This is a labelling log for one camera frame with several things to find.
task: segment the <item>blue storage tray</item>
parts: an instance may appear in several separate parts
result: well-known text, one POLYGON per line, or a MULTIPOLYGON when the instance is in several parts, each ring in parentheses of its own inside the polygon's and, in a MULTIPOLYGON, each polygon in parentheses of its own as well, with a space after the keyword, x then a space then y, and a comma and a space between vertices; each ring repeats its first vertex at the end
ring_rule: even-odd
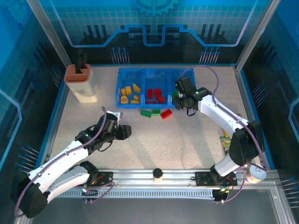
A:
MULTIPOLYGON (((116 106, 118 108, 175 108, 172 102, 172 92, 176 91, 175 81, 185 69, 119 69, 117 84, 116 84, 116 106), (133 84, 136 84, 141 93, 136 93, 133 89, 133 84), (130 86, 132 94, 128 95, 129 102, 134 99, 134 95, 140 96, 140 104, 121 104, 121 89, 130 86), (165 99, 164 104, 146 104, 145 101, 156 101, 155 95, 153 99, 147 99, 148 89, 162 90, 162 96, 165 99)), ((196 85, 194 78, 194 70, 190 69, 184 74, 188 76, 192 83, 196 85)))

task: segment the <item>blue panel edge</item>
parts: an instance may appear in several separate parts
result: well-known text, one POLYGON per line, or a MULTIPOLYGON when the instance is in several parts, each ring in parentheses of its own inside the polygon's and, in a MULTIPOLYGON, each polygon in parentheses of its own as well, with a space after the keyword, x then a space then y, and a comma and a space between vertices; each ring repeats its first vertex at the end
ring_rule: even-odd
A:
POLYGON ((46 155, 44 155, 44 153, 46 152, 47 148, 50 148, 50 150, 51 150, 53 147, 54 139, 55 139, 55 136, 56 136, 56 133, 58 130, 59 121, 61 119, 62 112, 64 110, 64 105, 66 102, 68 92, 69 92, 69 88, 63 81, 61 83, 61 86, 60 86, 60 89, 59 89, 59 92, 58 92, 58 95, 57 95, 57 98, 56 98, 56 101, 54 104, 54 108, 53 108, 53 111, 52 111, 52 114, 50 117, 50 121, 49 121, 49 124, 47 127, 45 137, 43 139, 41 150, 37 157, 35 168, 38 168, 41 166, 41 163, 46 156, 46 155))
MULTIPOLYGON (((256 107, 254 105, 252 95, 250 94, 250 89, 249 89, 248 82, 247 82, 247 79, 245 77, 245 73, 244 73, 243 69, 241 69, 241 76, 242 76, 242 79, 243 79, 243 82, 244 82, 244 86, 245 86, 245 89, 246 89, 246 92, 247 92, 247 95, 248 95, 248 99, 249 99, 250 106, 252 108, 253 115, 254 115, 255 119, 259 123, 261 123, 260 119, 258 117, 258 114, 257 114, 256 107)), ((270 169, 275 169, 273 159, 272 159, 272 156, 271 156, 271 153, 270 153, 270 150, 269 150, 269 147, 268 147, 268 143, 267 143, 267 140, 265 138, 264 133, 263 133, 263 141, 264 141, 264 145, 265 145, 265 153, 266 153, 266 157, 267 157, 269 167, 270 167, 270 169)))

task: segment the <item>cylindrical container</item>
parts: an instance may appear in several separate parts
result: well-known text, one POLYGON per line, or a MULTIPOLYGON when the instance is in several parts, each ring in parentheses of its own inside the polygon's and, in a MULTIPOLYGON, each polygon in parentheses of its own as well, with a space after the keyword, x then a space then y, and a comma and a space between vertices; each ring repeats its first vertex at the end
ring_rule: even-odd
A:
POLYGON ((93 71, 89 64, 85 64, 86 69, 80 69, 82 73, 76 74, 75 65, 67 67, 64 81, 74 93, 80 103, 93 103, 98 100, 98 84, 93 76, 93 71))
POLYGON ((259 183, 267 176, 266 171, 263 171, 262 169, 252 165, 247 169, 246 174, 246 180, 250 183, 259 183))
POLYGON ((163 172, 161 169, 156 168, 153 171, 154 182, 160 182, 163 180, 163 172))

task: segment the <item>floor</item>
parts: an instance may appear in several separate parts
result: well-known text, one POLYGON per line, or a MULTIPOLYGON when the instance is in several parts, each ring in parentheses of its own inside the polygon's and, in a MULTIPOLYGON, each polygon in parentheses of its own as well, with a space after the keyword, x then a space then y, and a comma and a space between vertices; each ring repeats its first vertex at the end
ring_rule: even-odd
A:
MULTIPOLYGON (((158 66, 184 68, 184 66, 158 66)), ((115 87, 119 67, 93 67, 98 81, 100 97, 96 103, 81 104, 70 91, 52 149, 57 155, 87 127, 96 124, 103 112, 119 111, 115 103, 115 87)), ((246 118, 233 67, 215 67, 220 77, 216 97, 229 109, 246 118)), ((213 91, 214 74, 206 68, 195 68, 197 88, 213 91)), ((95 152, 88 160, 99 168, 210 168, 224 157, 219 137, 222 129, 208 116, 197 113, 187 117, 186 111, 172 110, 165 120, 147 118, 138 109, 122 109, 121 124, 132 126, 132 135, 125 141, 114 141, 104 153, 95 152)))

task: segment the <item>wire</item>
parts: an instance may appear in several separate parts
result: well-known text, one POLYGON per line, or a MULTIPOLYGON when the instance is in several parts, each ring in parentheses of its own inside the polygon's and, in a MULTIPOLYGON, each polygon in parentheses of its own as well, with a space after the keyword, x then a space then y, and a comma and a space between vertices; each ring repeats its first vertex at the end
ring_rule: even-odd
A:
POLYGON ((90 201, 85 201, 86 203, 89 202, 89 203, 93 203, 93 202, 97 202, 98 200, 102 199, 105 195, 107 195, 111 190, 112 188, 115 186, 115 182, 109 182, 109 183, 106 183, 102 186, 99 186, 99 187, 91 187, 91 188, 88 188, 87 190, 93 190, 93 189, 101 189, 103 187, 107 187, 111 184, 111 187, 100 197, 96 198, 96 199, 93 199, 93 200, 90 200, 90 201))
POLYGON ((67 151, 66 153, 61 154, 60 156, 58 156, 57 158, 55 158, 53 161, 49 162, 49 163, 48 163, 48 164, 47 164, 47 165, 46 165, 46 166, 45 166, 45 167, 44 167, 38 174, 36 174, 36 176, 35 176, 34 178, 32 178, 32 180, 26 185, 26 187, 24 188, 24 190, 21 192, 21 194, 20 194, 20 196, 19 196, 19 198, 18 198, 18 201, 17 201, 17 203, 16 203, 16 205, 15 205, 15 208, 14 208, 14 216, 15 216, 16 218, 22 217, 22 216, 24 215, 24 213, 23 213, 23 214, 20 214, 20 215, 18 214, 19 206, 20 206, 21 200, 22 200, 22 198, 24 197, 26 191, 27 191, 28 188, 34 183, 34 181, 36 181, 40 176, 42 176, 43 173, 44 173, 50 166, 52 166, 56 161, 60 160, 60 159, 63 158, 64 156, 66 156, 66 154, 70 154, 70 153, 72 153, 72 152, 74 152, 74 151, 76 151, 76 150, 78 150, 78 149, 81 149, 81 148, 83 148, 83 147, 89 145, 92 141, 94 141, 94 140, 99 136, 99 134, 101 133, 101 131, 102 131, 103 128, 104 128, 104 124, 105 124, 105 122, 106 122, 106 118, 107 118, 107 111, 106 111, 106 108, 105 108, 105 107, 102 107, 102 110, 103 110, 103 112, 104 112, 104 120, 103 120, 103 122, 102 122, 102 125, 101 125, 99 131, 95 134, 95 136, 94 136, 92 139, 90 139, 88 142, 84 143, 84 144, 81 145, 81 146, 78 146, 78 147, 75 147, 75 148, 73 148, 73 149, 70 149, 70 150, 67 151))
POLYGON ((237 197, 237 196, 239 195, 239 193, 241 192, 241 190, 242 190, 242 188, 243 188, 243 186, 244 186, 244 183, 245 183, 245 176, 246 176, 245 170, 242 169, 242 171, 243 171, 243 182, 242 182, 242 184, 241 184, 241 186, 240 186, 238 192, 237 192, 232 198, 227 199, 227 200, 225 200, 225 201, 218 201, 218 202, 216 202, 216 203, 222 203, 222 204, 224 204, 224 203, 226 203, 226 202, 229 202, 229 201, 233 200, 235 197, 237 197))
POLYGON ((252 131, 251 131, 251 130, 250 130, 250 129, 243 123, 243 122, 239 121, 239 119, 238 119, 235 115, 233 115, 231 112, 229 112, 228 110, 226 110, 224 107, 222 107, 221 105, 219 105, 219 104, 216 102, 215 94, 216 94, 216 91, 218 90, 219 83, 220 83, 220 82, 219 82, 219 75, 217 74, 217 72, 216 72, 214 69, 212 69, 211 67, 208 67, 208 66, 205 66, 205 65, 200 65, 200 64, 198 64, 198 65, 194 65, 194 66, 191 66, 191 67, 185 69, 185 71, 183 71, 183 73, 181 74, 180 78, 182 78, 183 75, 184 75, 189 69, 196 68, 196 67, 207 68, 207 69, 211 70, 211 71, 215 74, 216 79, 217 79, 217 85, 216 85, 216 87, 215 87, 215 89, 214 89, 214 91, 213 91, 213 93, 212 93, 212 99, 213 99, 214 104, 215 104, 217 107, 219 107, 221 110, 223 110, 226 114, 228 114, 230 117, 232 117, 236 122, 239 122, 239 124, 240 124, 242 127, 244 127, 245 130, 249 133, 249 135, 252 137, 252 140, 253 140, 255 146, 257 147, 257 150, 258 150, 260 156, 262 157, 262 160, 265 161, 265 162, 264 162, 264 163, 265 163, 265 169, 264 169, 264 168, 261 168, 261 169, 264 170, 264 171, 266 171, 266 172, 268 173, 269 170, 270 170, 269 165, 268 165, 268 163, 266 162, 267 160, 266 160, 266 158, 265 158, 265 156, 264 156, 264 154, 263 154, 263 152, 262 152, 262 150, 261 150, 261 147, 259 146, 259 144, 258 144, 258 142, 257 142, 257 140, 256 140, 256 137, 255 137, 254 134, 252 133, 252 131))
POLYGON ((111 184, 111 187, 102 196, 98 197, 97 199, 93 199, 93 200, 89 201, 89 203, 97 202, 97 201, 101 200, 105 195, 107 195, 112 190, 112 188, 114 187, 115 183, 114 182, 110 182, 110 183, 104 184, 104 185, 102 185, 102 186, 99 187, 99 188, 107 187, 110 184, 111 184))
POLYGON ((232 190, 233 190, 234 189, 234 183, 233 183, 233 181, 229 177, 227 177, 226 179, 228 179, 229 182, 232 184, 232 190))
POLYGON ((103 176, 99 176, 94 182, 92 182, 92 185, 96 184, 99 182, 100 179, 104 178, 103 176))

